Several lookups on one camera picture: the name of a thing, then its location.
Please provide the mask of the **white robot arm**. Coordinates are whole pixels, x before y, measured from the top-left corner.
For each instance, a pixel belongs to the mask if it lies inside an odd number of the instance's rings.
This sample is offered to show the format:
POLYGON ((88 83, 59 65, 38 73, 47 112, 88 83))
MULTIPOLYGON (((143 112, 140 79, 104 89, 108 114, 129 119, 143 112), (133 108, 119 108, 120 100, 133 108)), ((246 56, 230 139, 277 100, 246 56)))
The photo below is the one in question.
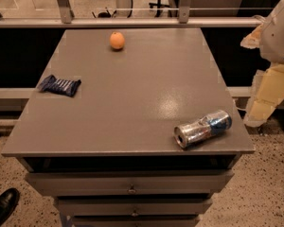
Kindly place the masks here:
POLYGON ((284 0, 278 2, 240 45, 258 48, 260 57, 270 63, 266 71, 257 71, 254 75, 243 118, 246 126, 260 127, 284 100, 284 0))

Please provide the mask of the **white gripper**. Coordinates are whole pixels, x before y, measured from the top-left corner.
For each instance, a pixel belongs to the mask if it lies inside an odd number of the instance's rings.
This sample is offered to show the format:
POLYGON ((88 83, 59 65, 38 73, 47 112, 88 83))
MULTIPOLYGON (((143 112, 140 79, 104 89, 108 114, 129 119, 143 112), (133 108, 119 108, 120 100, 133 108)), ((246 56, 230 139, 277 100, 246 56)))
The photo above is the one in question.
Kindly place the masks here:
POLYGON ((254 75, 243 118, 246 126, 260 127, 284 100, 284 4, 277 5, 263 27, 257 26, 240 45, 259 48, 263 59, 274 62, 266 71, 257 70, 254 75))

